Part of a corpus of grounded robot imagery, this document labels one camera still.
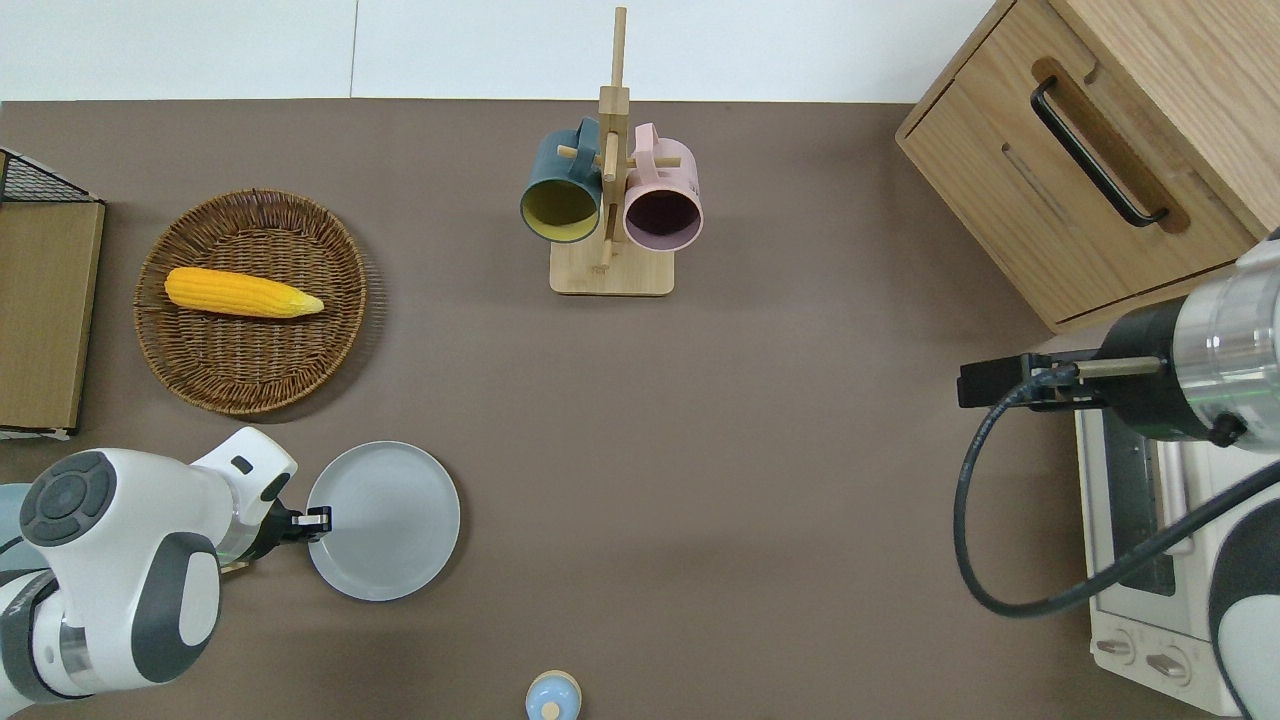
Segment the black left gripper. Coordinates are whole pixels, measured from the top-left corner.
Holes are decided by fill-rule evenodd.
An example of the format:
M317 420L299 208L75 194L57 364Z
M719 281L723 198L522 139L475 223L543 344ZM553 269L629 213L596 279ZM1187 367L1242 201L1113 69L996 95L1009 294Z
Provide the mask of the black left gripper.
M247 550L239 556L242 562L253 562L264 559L275 547L291 543L285 536L293 527L294 518L302 519L330 519L330 506L308 507L305 511L292 511L287 509L279 498L271 498L262 518L252 527L253 538ZM298 523L300 534L326 534L332 530L330 521Z

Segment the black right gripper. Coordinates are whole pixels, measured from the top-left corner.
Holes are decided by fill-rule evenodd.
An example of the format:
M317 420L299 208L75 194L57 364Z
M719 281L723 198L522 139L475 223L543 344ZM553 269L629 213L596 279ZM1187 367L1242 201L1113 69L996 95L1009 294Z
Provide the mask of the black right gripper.
M1151 439L1192 439L1193 411L1172 365L1172 337L1184 302L1184 299L1171 299L1138 307L1111 327L1100 348L1060 354L1062 363L1124 357L1164 361L1158 373L1085 380L1083 389L1071 392L1079 401L1075 409L1110 410L1125 425ZM957 406L993 407L1010 391L1052 365L1048 355L1015 355L961 365ZM1062 410L1056 391L1046 388L1025 391L1012 406L1033 411Z

